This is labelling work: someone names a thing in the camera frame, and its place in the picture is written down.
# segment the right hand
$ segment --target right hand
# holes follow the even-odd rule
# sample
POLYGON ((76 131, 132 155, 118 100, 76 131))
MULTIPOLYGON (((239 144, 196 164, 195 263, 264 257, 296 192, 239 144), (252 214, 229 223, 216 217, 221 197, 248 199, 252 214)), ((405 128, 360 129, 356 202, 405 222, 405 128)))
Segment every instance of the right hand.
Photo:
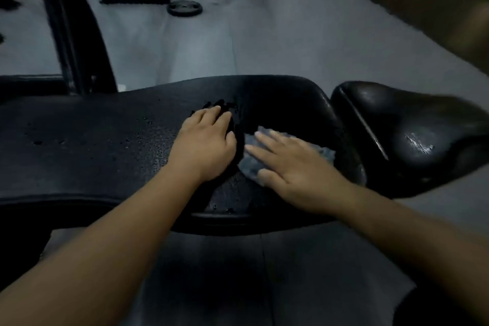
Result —
POLYGON ((307 212, 339 215, 353 199, 356 185, 348 181, 307 142, 271 131, 271 137, 256 132, 270 151, 246 145, 246 150, 272 170, 261 169, 258 177, 285 201, 307 212))

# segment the black leather cushion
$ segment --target black leather cushion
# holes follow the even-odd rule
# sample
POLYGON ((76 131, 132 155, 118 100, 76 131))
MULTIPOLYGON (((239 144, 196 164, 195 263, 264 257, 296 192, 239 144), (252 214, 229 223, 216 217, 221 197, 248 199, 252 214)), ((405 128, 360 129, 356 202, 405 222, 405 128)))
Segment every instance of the black leather cushion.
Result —
POLYGON ((345 82, 331 101, 352 135, 368 186, 408 197, 489 161, 489 114, 457 97, 345 82))
MULTIPOLYGON (((90 224, 166 163, 193 110, 220 101, 238 135, 258 125, 337 151, 335 166, 363 184, 363 166, 328 98, 295 76, 221 76, 117 94, 10 100, 0 106, 0 218, 52 228, 90 224)), ((318 221, 245 179, 236 160, 194 195, 174 229, 249 234, 318 221)))

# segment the forearm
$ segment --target forearm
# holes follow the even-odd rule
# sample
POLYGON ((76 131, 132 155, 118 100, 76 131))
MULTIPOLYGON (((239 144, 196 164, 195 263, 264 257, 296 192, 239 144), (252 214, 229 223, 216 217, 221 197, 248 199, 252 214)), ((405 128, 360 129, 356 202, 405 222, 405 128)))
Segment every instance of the forearm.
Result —
POLYGON ((197 186, 191 178, 163 168, 132 197, 5 289, 0 294, 0 324, 116 323, 197 186))
POLYGON ((423 216, 365 188, 338 212, 386 255, 426 275, 489 324, 489 250, 485 239, 423 216))

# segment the weight plate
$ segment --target weight plate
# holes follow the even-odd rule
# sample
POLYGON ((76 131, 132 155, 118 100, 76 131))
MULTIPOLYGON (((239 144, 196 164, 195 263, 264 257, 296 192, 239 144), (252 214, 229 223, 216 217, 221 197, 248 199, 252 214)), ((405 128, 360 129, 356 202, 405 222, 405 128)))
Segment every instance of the weight plate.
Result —
POLYGON ((176 17, 191 17, 201 14, 203 9, 202 5, 198 2, 190 0, 178 0, 171 2, 166 7, 169 14, 176 17))

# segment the left hand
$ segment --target left hand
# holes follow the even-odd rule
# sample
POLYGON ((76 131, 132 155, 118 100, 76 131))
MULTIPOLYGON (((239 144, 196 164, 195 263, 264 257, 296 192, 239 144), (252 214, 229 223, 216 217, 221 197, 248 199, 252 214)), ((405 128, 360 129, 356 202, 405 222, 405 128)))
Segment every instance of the left hand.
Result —
POLYGON ((236 154, 236 137, 226 134, 231 113, 218 119, 219 106, 195 112, 183 122, 166 168, 196 178, 199 184, 221 175, 236 154))

